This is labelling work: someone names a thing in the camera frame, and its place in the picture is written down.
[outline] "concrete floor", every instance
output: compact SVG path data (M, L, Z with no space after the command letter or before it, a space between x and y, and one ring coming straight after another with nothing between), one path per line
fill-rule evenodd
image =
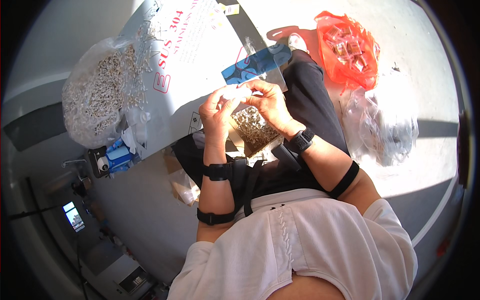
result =
M400 167L385 169L375 164L361 167L414 238L456 173L456 90L446 54L426 14L409 0L239 0L239 3L267 45L296 31L305 35L313 56L318 47L313 18L323 10L346 13L371 31L379 43L381 68L389 69L396 62L402 72L410 75L419 112L420 136L415 152ZM326 84L334 103L341 103L338 96L341 86L328 80ZM172 197L162 154L150 156L114 180L95 180L94 185L113 231L147 271L164 282L171 281L180 271L188 247L195 242L197 219L196 205L187 207ZM457 206L447 205L447 209L454 212ZM429 248L422 246L428 242L426 239L419 244L428 249L417 249L419 275L431 266L437 240L429 243Z

